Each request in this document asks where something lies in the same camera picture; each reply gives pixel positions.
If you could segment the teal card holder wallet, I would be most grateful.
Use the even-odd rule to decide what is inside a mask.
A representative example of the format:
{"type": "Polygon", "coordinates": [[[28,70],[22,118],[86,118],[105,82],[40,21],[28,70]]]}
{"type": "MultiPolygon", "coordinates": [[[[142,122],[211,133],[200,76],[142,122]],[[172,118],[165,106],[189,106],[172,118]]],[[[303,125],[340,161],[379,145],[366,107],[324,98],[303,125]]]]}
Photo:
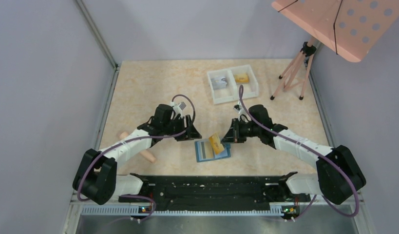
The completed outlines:
{"type": "Polygon", "coordinates": [[[196,153],[196,161],[200,162],[208,162],[208,161],[215,161],[221,160],[225,158],[231,157],[231,145],[230,144],[222,144],[224,150],[217,154],[208,139],[198,140],[194,142],[195,146],[195,153],[196,153]]]}

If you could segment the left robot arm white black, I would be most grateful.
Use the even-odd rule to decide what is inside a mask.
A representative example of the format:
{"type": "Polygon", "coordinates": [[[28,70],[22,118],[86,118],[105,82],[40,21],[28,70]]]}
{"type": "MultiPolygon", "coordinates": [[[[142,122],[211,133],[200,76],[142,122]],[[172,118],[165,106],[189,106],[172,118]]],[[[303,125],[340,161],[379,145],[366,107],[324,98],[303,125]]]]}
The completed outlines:
{"type": "Polygon", "coordinates": [[[80,201],[98,205],[108,202],[117,191],[117,169],[138,153],[153,147],[164,138],[176,141],[201,139],[190,115],[171,103],[157,106],[154,115],[129,136],[102,150],[88,149],[80,162],[72,187],[80,201]]]}

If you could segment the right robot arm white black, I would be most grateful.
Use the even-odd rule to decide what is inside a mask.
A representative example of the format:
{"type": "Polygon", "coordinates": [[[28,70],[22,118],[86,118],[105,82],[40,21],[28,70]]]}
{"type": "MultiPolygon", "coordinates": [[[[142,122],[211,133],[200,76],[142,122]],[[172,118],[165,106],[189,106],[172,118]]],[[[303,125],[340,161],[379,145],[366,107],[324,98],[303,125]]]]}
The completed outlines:
{"type": "Polygon", "coordinates": [[[234,108],[239,116],[232,119],[222,143],[244,143],[249,137],[257,137],[263,144],[287,152],[316,170],[312,174],[290,172],[283,176],[279,186],[285,192],[322,195],[340,205],[366,185],[366,178],[348,147],[333,148],[301,137],[286,126],[273,123],[261,104],[248,110],[241,104],[234,108]]]}

